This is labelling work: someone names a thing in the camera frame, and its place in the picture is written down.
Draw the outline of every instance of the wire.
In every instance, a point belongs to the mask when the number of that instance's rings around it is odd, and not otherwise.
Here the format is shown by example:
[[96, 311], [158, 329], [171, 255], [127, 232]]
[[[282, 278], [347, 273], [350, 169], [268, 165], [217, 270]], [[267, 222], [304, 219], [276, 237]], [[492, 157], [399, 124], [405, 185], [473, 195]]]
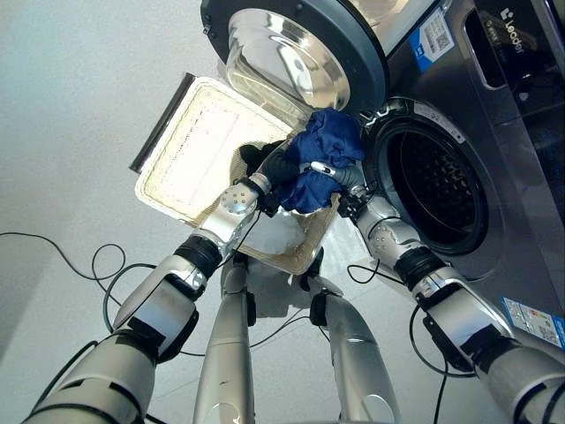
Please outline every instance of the wire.
[[66, 264], [72, 270], [72, 272], [74, 272], [78, 276], [85, 278], [86, 280], [95, 281], [96, 283], [98, 283], [98, 285], [100, 285], [102, 287], [103, 290], [105, 290], [105, 289], [103, 288], [103, 286], [100, 282], [103, 281], [103, 280], [108, 280], [109, 278], [112, 278], [113, 276], [115, 276], [118, 272], [120, 272], [120, 270], [125, 265], [125, 251], [121, 246], [119, 246], [115, 243], [107, 243], [105, 245], [98, 247], [98, 249], [96, 249], [96, 252], [94, 252], [93, 261], [95, 261], [96, 257], [100, 253], [100, 251], [102, 249], [104, 249], [105, 247], [115, 247], [120, 252], [120, 254], [122, 255], [122, 265], [120, 266], [120, 268], [116, 272], [109, 274], [107, 276], [97, 276], [94, 272], [93, 272], [93, 276], [89, 276], [89, 275], [79, 271], [72, 264], [72, 262], [69, 260], [67, 255], [63, 252], [61, 247], [59, 247], [59, 245], [56, 242], [54, 242], [53, 240], [51, 240], [50, 238], [40, 236], [39, 234], [31, 234], [31, 233], [28, 233], [28, 232], [20, 232], [20, 231], [0, 232], [0, 237], [2, 237], [2, 236], [24, 236], [24, 237], [31, 237], [31, 238], [41, 239], [41, 240], [47, 241], [49, 244], [51, 244], [57, 250], [57, 252], [61, 256], [61, 258], [63, 258], [63, 260], [66, 262]]
[[438, 419], [440, 418], [441, 399], [443, 398], [443, 391], [445, 390], [445, 384], [446, 382], [448, 382], [448, 371], [449, 371], [448, 360], [446, 360], [444, 357], [443, 361], [445, 362], [445, 372], [444, 372], [445, 374], [441, 378], [440, 392], [438, 393], [438, 400], [435, 403], [435, 413], [433, 413], [433, 424], [438, 424]]
[[134, 269], [134, 268], [151, 268], [151, 269], [155, 269], [156, 266], [152, 265], [150, 263], [133, 263], [132, 265], [128, 265], [127, 267], [120, 269], [117, 274], [114, 276], [114, 278], [112, 278], [112, 281], [110, 282], [110, 284], [108, 285], [108, 289], [104, 289], [102, 287], [102, 289], [104, 290], [104, 299], [102, 300], [102, 318], [104, 319], [104, 325], [106, 325], [106, 328], [108, 329], [109, 333], [112, 333], [114, 331], [114, 328], [112, 327], [111, 322], [109, 321], [109, 314], [108, 314], [108, 301], [109, 299], [114, 300], [114, 302], [116, 302], [116, 304], [120, 307], [122, 306], [122, 304], [120, 302], [118, 302], [112, 295], [112, 289], [114, 289], [114, 286], [117, 283], [117, 280], [119, 280], [119, 278], [125, 274], [127, 271], [129, 271], [130, 269]]
[[329, 341], [328, 335], [326, 334], [326, 331], [324, 331], [323, 329], [321, 329], [321, 327], [318, 327], [318, 329], [320, 329], [321, 335], [326, 338], [326, 340], [328, 341], [328, 343], [331, 343], [331, 342]]
[[[350, 275], [350, 278], [351, 278], [354, 282], [359, 283], [359, 284], [367, 284], [367, 283], [369, 283], [371, 280], [373, 280], [373, 278], [374, 278], [375, 276], [383, 276], [383, 277], [389, 279], [390, 281], [394, 281], [395, 283], [403, 284], [403, 282], [400, 281], [399, 279], [393, 278], [392, 276], [388, 276], [388, 275], [386, 275], [386, 274], [383, 274], [383, 273], [379, 272], [379, 265], [380, 265], [380, 260], [377, 260], [377, 266], [375, 267], [375, 269], [370, 269], [370, 268], [368, 268], [368, 267], [364, 267], [364, 266], [361, 266], [361, 265], [348, 265], [348, 266], [347, 266], [347, 273]], [[366, 280], [357, 280], [357, 279], [353, 276], [353, 274], [351, 274], [351, 269], [353, 269], [353, 268], [363, 269], [363, 270], [365, 270], [365, 271], [369, 271], [369, 272], [371, 273], [371, 276], [369, 276], [369, 278], [367, 278]]]
[[151, 415], [150, 413], [146, 413], [146, 414], [145, 414], [145, 418], [146, 418], [147, 421], [154, 422], [155, 424], [167, 424], [166, 421], [159, 420], [158, 418], [155, 418], [155, 417], [154, 417], [153, 415]]
[[414, 319], [416, 318], [416, 314], [418, 313], [419, 309], [420, 309], [420, 306], [416, 306], [414, 308], [414, 311], [412, 312], [412, 315], [410, 317], [410, 325], [409, 325], [409, 328], [408, 328], [408, 332], [410, 334], [410, 342], [412, 343], [412, 349], [414, 349], [414, 352], [418, 355], [420, 360], [422, 362], [424, 362], [424, 364], [427, 367], [431, 368], [436, 373], [441, 374], [441, 375], [445, 375], [447, 377], [453, 377], [453, 378], [472, 378], [472, 377], [475, 377], [476, 376], [475, 373], [454, 374], [454, 373], [450, 373], [448, 371], [442, 371], [441, 369], [434, 367], [426, 358], [424, 358], [424, 356], [422, 355], [422, 353], [420, 353], [420, 350], [416, 346], [416, 342], [414, 341]]
[[180, 351], [179, 352], [182, 355], [187, 355], [187, 356], [195, 356], [197, 358], [204, 358], [206, 356], [205, 353], [190, 353], [190, 352], [185, 352], [185, 351]]
[[249, 347], [255, 347], [255, 346], [259, 346], [262, 343], [265, 343], [266, 341], [268, 341], [271, 337], [274, 337], [279, 331], [282, 331], [285, 327], [288, 327], [289, 325], [291, 325], [293, 322], [299, 321], [303, 318], [308, 318], [307, 316], [301, 316], [299, 318], [297, 318], [296, 320], [293, 321], [293, 318], [296, 317], [298, 314], [300, 314], [304, 309], [298, 309], [297, 312], [295, 312], [293, 315], [290, 316], [290, 318], [288, 320], [286, 320], [285, 322], [282, 323], [281, 327], [279, 327], [275, 332], [271, 333], [269, 336], [263, 338], [262, 340], [260, 340], [257, 343], [251, 344]]
[[251, 232], [251, 230], [253, 229], [253, 227], [255, 226], [255, 224], [259, 221], [260, 216], [261, 216], [261, 211], [259, 211], [259, 213], [257, 214], [257, 217], [255, 218], [255, 221], [253, 221], [253, 223], [251, 224], [251, 227], [249, 227], [249, 230], [247, 230], [247, 233], [243, 236], [243, 238], [241, 239], [241, 241], [239, 241], [239, 244], [237, 245], [237, 247], [232, 250], [230, 256], [228, 256], [224, 262], [222, 262], [220, 265], [218, 265], [217, 267], [215, 267], [216, 270], [220, 269], [220, 268], [223, 267], [226, 263], [228, 263], [229, 261], [231, 261], [231, 258], [233, 258], [234, 254], [236, 254], [236, 251], [238, 250], [238, 248], [241, 247], [241, 245], [244, 244], [245, 239], [247, 239], [247, 236], [249, 235], [249, 233]]
[[85, 344], [84, 346], [82, 346], [82, 348], [80, 348], [80, 350], [78, 352], [76, 352], [72, 358], [70, 358], [66, 364], [63, 365], [63, 367], [59, 370], [58, 373], [56, 373], [56, 375], [53, 377], [53, 379], [49, 382], [49, 384], [47, 385], [47, 387], [45, 388], [45, 390], [42, 392], [42, 394], [39, 396], [39, 399], [37, 399], [37, 402], [35, 402], [34, 407], [32, 408], [32, 410], [34, 410], [38, 404], [40, 404], [41, 402], [43, 402], [43, 400], [45, 400], [45, 398], [49, 395], [49, 393], [53, 390], [53, 388], [55, 387], [55, 384], [57, 384], [57, 382], [61, 379], [61, 377], [63, 376], [64, 373], [66, 373], [68, 371], [68, 369], [72, 366], [72, 364], [74, 364], [82, 355], [84, 352], [86, 352], [88, 349], [90, 349], [93, 346], [97, 346], [98, 342], [92, 340], [90, 342], [88, 342], [87, 344]]
[[[300, 316], [300, 317], [294, 319], [294, 317], [297, 316], [302, 311], [304, 311], [304, 309], [298, 309], [297, 312], [295, 312], [288, 320], [286, 320], [285, 322], [282, 323], [281, 327], [276, 329], [273, 333], [269, 334], [267, 337], [263, 338], [259, 342], [251, 344], [249, 347], [252, 348], [252, 347], [259, 346], [262, 343], [267, 342], [270, 338], [276, 336], [280, 331], [282, 331], [283, 329], [285, 329], [286, 327], [288, 327], [292, 323], [300, 321], [300, 320], [304, 320], [305, 318], [309, 318], [307, 315], [305, 315], [305, 316]], [[180, 353], [182, 353], [183, 355], [188, 355], [188, 356], [198, 356], [198, 357], [206, 356], [206, 354], [204, 354], [204, 353], [189, 353], [189, 352], [183, 352], [183, 351], [180, 351]]]
[[289, 325], [291, 325], [292, 323], [297, 322], [297, 321], [300, 321], [300, 320], [304, 320], [304, 319], [307, 320], [307, 319], [310, 319], [310, 317], [309, 317], [309, 316], [306, 316], [306, 315], [305, 315], [305, 316], [299, 316], [298, 318], [295, 318], [294, 320], [287, 321], [287, 322], [284, 323], [281, 327], [279, 327], [279, 329], [278, 329], [277, 331], [275, 331], [273, 334], [271, 334], [271, 335], [268, 336], [268, 337], [265, 337], [264, 339], [262, 339], [261, 341], [259, 341], [259, 342], [257, 342], [257, 343], [254, 343], [254, 344], [250, 345], [249, 347], [256, 347], [256, 346], [261, 345], [262, 343], [267, 342], [271, 337], [276, 336], [280, 331], [282, 331], [283, 329], [287, 328], [287, 327], [288, 327]]

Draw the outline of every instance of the gray floor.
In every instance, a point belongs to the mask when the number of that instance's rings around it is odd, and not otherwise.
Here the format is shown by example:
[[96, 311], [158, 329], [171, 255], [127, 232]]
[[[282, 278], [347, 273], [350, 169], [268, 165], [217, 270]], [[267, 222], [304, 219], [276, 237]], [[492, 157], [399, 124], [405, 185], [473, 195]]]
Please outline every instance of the gray floor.
[[[88, 274], [103, 243], [123, 246], [128, 262], [158, 262], [187, 237], [188, 227], [136, 200], [136, 176], [127, 165], [183, 72], [217, 74], [200, 31], [199, 3], [0, 0], [0, 232], [49, 236]], [[431, 422], [440, 377], [411, 351], [412, 303], [384, 283], [358, 285], [347, 277], [345, 266], [361, 260], [363, 249], [346, 222], [333, 223], [324, 246], [323, 275], [343, 288], [373, 329], [404, 422]], [[98, 272], [117, 265], [109, 250]], [[143, 275], [128, 275], [117, 296]], [[267, 281], [255, 281], [258, 292], [268, 292]], [[200, 323], [186, 350], [206, 347], [217, 285], [215, 276], [199, 300]], [[102, 294], [46, 243], [12, 237], [0, 238], [0, 287], [0, 422], [16, 422], [79, 347], [105, 336]], [[277, 317], [259, 319], [252, 341], [296, 310], [267, 300], [260, 307]], [[440, 365], [421, 324], [416, 333], [424, 354]], [[306, 320], [254, 349], [252, 361], [258, 422], [337, 418], [328, 345]], [[159, 367], [151, 413], [190, 422], [200, 367], [190, 357]], [[440, 422], [504, 419], [479, 382], [449, 381]]]

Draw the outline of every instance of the blue cloth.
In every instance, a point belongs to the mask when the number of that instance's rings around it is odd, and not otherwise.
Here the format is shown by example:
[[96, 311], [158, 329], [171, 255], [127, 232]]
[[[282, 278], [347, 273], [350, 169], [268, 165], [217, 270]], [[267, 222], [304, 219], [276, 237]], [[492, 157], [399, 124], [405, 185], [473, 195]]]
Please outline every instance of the blue cloth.
[[[330, 108], [312, 114], [306, 129], [292, 140], [285, 154], [295, 164], [319, 161], [336, 168], [364, 157], [355, 119]], [[279, 185], [275, 192], [283, 208], [307, 214], [331, 206], [331, 194], [340, 189], [327, 175], [308, 170]]]

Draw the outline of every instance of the open washer door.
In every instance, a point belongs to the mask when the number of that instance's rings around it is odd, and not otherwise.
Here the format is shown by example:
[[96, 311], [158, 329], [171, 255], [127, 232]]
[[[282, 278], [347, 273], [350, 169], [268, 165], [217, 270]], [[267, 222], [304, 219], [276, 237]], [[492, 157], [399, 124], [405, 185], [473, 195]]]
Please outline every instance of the open washer door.
[[293, 127], [316, 109], [371, 116], [388, 95], [373, 30], [345, 0], [204, 0], [202, 23], [240, 94]]

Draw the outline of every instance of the robot forearm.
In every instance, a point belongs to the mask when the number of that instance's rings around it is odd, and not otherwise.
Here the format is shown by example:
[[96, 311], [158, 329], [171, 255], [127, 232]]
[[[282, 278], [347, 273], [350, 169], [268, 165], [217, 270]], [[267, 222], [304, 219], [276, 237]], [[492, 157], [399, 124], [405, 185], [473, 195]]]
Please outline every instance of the robot forearm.
[[565, 422], [560, 362], [517, 342], [501, 314], [384, 198], [373, 197], [353, 220], [371, 255], [398, 273], [426, 312], [424, 324], [453, 367], [474, 371], [513, 422]]
[[195, 301], [270, 189], [261, 174], [227, 189], [199, 229], [126, 299], [113, 334], [38, 403], [28, 423], [143, 422], [156, 364], [174, 358], [198, 322]]

